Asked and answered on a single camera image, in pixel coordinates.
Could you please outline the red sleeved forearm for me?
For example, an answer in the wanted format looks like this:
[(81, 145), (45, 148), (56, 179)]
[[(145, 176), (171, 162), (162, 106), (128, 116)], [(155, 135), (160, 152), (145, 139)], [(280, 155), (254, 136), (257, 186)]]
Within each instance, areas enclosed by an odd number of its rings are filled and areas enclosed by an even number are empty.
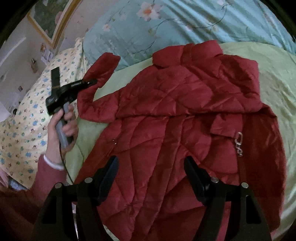
[(27, 191), (1, 192), (1, 240), (30, 240), (34, 224), (49, 192), (56, 183), (64, 183), (62, 163), (53, 163), (41, 155), (33, 185)]

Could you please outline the person's left hand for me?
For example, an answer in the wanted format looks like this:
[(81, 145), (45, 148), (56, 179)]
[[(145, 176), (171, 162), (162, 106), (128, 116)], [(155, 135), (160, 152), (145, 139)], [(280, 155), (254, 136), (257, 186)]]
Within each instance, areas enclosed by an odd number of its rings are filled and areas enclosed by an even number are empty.
[[(53, 114), (47, 127), (48, 143), (45, 156), (55, 164), (62, 165), (67, 152), (73, 149), (78, 137), (78, 123), (74, 113), (74, 107), (70, 104), (67, 113), (60, 109)], [(67, 146), (61, 144), (61, 140), (73, 138)]]

